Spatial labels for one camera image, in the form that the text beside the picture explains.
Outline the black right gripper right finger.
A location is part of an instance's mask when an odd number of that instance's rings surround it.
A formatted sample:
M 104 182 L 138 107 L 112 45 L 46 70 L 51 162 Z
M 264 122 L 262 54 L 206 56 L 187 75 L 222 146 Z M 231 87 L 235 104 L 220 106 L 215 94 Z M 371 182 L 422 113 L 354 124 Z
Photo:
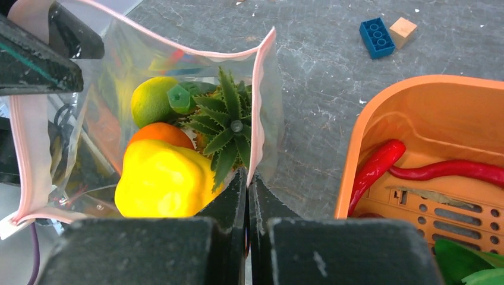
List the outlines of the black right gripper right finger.
M 426 241 L 409 222 L 307 220 L 255 175 L 248 189 L 254 284 L 442 284 Z

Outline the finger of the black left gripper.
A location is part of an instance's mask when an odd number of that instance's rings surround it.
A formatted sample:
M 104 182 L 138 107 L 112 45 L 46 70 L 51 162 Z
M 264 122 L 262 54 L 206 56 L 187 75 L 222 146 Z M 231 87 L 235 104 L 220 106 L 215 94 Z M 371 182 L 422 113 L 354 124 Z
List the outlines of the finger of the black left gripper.
M 48 10 L 49 47 L 68 59 L 102 59 L 102 38 L 60 3 Z
M 1 96 L 77 93 L 81 68 L 1 16 Z

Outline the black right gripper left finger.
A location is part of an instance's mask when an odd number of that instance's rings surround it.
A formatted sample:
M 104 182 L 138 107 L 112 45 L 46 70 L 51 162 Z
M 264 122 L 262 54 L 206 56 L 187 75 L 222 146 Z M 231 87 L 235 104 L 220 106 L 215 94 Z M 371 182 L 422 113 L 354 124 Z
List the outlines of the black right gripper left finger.
M 85 219 L 52 251 L 40 284 L 244 284 L 246 180 L 192 218 Z

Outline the yellow toy banana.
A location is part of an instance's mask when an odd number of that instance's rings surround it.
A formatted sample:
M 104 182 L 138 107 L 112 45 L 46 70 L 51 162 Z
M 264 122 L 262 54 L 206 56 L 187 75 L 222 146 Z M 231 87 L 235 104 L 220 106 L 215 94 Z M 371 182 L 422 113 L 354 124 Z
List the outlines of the yellow toy banana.
M 195 216 L 224 189 L 215 187 L 210 160 L 160 140 L 140 140 L 124 154 L 114 201 L 126 218 Z

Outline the toy lemon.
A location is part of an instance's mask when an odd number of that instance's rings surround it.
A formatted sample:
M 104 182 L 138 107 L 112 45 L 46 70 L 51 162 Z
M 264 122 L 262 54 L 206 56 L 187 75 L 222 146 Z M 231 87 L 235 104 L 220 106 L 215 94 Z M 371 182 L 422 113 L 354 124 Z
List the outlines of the toy lemon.
M 168 91 L 178 83 L 172 77 L 153 77 L 134 90 L 130 102 L 131 113 L 139 128 L 156 122 L 171 123 L 179 117 L 168 99 Z

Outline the toy pineapple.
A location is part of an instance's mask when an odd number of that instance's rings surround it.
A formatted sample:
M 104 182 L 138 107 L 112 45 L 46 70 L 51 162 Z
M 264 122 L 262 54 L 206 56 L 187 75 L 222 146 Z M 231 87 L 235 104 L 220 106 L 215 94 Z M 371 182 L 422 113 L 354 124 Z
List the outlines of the toy pineapple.
M 196 111 L 182 124 L 204 138 L 202 155 L 211 159 L 213 192 L 231 170 L 249 167 L 251 155 L 251 85 L 236 83 L 221 66 L 218 80 L 217 85 L 180 83 L 196 103 Z

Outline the toy orange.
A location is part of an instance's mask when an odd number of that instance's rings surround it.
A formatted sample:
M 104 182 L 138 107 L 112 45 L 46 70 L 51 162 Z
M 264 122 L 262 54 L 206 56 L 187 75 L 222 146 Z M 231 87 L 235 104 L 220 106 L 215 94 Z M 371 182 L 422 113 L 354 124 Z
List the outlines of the toy orange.
M 128 145 L 140 140 L 161 140 L 177 147 L 195 149 L 191 138 L 180 128 L 168 123 L 156 122 L 140 128 Z

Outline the green toy cucumber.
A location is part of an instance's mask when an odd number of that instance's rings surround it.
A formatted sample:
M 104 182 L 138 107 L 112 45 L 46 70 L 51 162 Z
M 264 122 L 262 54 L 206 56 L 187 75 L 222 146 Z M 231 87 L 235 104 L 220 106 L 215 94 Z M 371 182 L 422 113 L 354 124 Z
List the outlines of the green toy cucumber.
M 207 95 L 216 91 L 217 86 L 200 81 L 182 81 L 168 92 L 169 105 L 174 112 L 189 115 L 196 110 L 195 97 Z

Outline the clear pink-dotted zip bag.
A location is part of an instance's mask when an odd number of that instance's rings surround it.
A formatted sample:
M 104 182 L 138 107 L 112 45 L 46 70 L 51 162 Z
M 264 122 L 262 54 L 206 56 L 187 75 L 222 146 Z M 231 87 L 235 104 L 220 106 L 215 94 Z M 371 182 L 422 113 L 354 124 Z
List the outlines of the clear pink-dotted zip bag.
M 153 77 L 217 85 L 222 67 L 236 83 L 251 85 L 250 164 L 231 170 L 224 188 L 240 168 L 247 170 L 247 182 L 257 171 L 275 169 L 283 131 L 275 29 L 254 48 L 219 53 L 169 40 L 95 1 L 17 1 L 5 17 L 49 45 L 48 10 L 53 3 L 95 31 L 105 54 L 102 59 L 69 59 L 82 70 L 81 92 L 7 96 L 21 195 L 17 210 L 1 220 L 1 239 L 37 219 L 70 224 L 88 217 L 123 217 L 115 205 L 115 190 L 128 142 L 140 129 L 132 117 L 131 97 Z M 182 76 L 148 70 L 156 55 L 177 49 L 206 67 Z M 178 114 L 168 124 L 182 129 L 202 155 L 204 138 L 182 124 L 191 114 Z

